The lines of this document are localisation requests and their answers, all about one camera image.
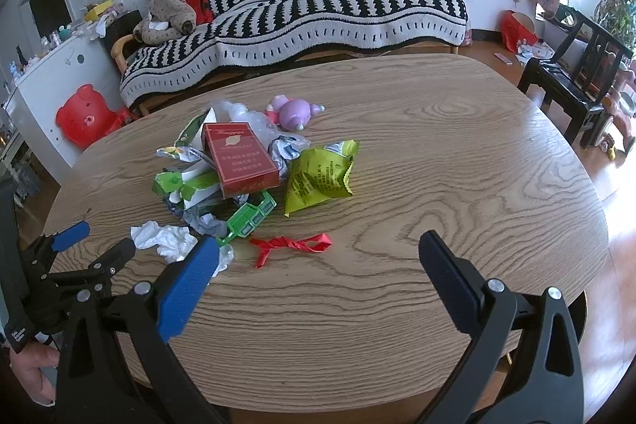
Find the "black chair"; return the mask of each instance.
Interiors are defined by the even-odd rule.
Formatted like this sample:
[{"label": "black chair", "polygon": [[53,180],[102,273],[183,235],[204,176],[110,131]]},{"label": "black chair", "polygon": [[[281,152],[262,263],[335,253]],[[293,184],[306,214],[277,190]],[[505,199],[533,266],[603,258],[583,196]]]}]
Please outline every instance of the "black chair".
[{"label": "black chair", "polygon": [[[532,84],[543,88],[546,92],[543,105],[549,106],[554,100],[572,118],[565,130],[565,140],[571,145],[580,132],[585,132],[581,138],[581,147],[585,148],[591,141],[595,123],[603,115],[601,101],[614,82],[619,63],[623,57],[631,58],[632,52],[597,23],[576,10],[572,12],[575,24],[554,56],[549,60],[530,59],[518,88],[524,94]],[[591,29],[592,36],[572,74],[569,74],[558,60],[583,26]],[[616,55],[612,63],[608,58],[610,52]]]}]

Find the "human hand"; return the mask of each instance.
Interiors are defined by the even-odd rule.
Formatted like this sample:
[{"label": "human hand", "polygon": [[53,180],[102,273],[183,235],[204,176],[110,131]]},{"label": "human hand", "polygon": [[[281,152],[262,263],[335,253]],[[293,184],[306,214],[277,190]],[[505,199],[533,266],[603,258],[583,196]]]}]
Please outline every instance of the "human hand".
[{"label": "human hand", "polygon": [[11,349],[10,360],[15,377],[33,401],[47,405],[55,400],[55,388],[40,368],[56,367],[60,360],[60,351],[32,342],[19,354]]}]

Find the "purple balloon toy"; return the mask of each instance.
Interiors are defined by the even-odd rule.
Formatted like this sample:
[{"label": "purple balloon toy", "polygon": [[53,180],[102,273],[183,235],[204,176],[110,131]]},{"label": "purple balloon toy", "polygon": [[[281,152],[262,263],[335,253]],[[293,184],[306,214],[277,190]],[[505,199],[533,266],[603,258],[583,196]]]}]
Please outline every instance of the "purple balloon toy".
[{"label": "purple balloon toy", "polygon": [[282,126],[288,132],[304,130],[312,116],[324,111],[324,106],[308,103],[304,99],[288,99],[279,94],[274,96],[265,112],[276,114],[274,122]]}]

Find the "metal screw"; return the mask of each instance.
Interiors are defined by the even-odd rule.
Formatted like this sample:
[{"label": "metal screw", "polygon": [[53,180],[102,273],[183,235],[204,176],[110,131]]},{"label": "metal screw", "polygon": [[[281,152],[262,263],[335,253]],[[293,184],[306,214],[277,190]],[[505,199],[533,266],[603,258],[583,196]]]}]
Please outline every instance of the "metal screw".
[{"label": "metal screw", "polygon": [[488,288],[495,293],[501,293],[504,289],[506,289],[506,285],[499,279],[490,279],[488,281]]},{"label": "metal screw", "polygon": [[561,290],[559,288],[555,288],[552,286],[548,288],[548,295],[552,297],[554,300],[559,300],[562,297]]},{"label": "metal screw", "polygon": [[133,291],[138,295],[145,295],[150,292],[151,284],[147,281],[138,282],[135,284]]},{"label": "metal screw", "polygon": [[90,291],[82,290],[82,291],[78,292],[78,300],[79,300],[79,302],[86,302],[88,299],[90,299]]}]

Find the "couch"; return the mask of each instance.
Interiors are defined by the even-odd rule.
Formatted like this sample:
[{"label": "couch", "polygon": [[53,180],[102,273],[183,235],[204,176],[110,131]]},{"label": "couch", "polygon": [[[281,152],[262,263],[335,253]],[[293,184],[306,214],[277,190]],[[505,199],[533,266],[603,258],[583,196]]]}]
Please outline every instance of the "couch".
[{"label": "couch", "polygon": [[120,93],[135,107],[148,96],[178,93],[227,67],[257,70],[308,52],[386,50],[422,40],[454,46],[468,15],[462,0],[210,0],[215,20],[189,36],[142,47],[126,64],[123,41],[112,54],[124,70]]}]

